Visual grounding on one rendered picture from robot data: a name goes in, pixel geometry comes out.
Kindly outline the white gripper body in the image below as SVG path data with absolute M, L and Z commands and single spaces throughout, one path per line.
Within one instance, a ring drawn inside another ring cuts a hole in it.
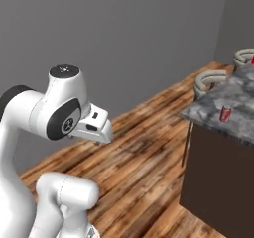
M 69 134 L 71 137 L 81 138 L 99 143 L 110 143 L 112 140 L 111 122 L 106 120 L 105 125 L 101 130 L 96 132 L 89 131 L 88 129 L 75 128 Z

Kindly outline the dark brown island cabinet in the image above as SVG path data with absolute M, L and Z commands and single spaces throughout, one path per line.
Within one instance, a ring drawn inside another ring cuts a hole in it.
M 195 125 L 180 205 L 226 238 L 254 238 L 254 147 Z

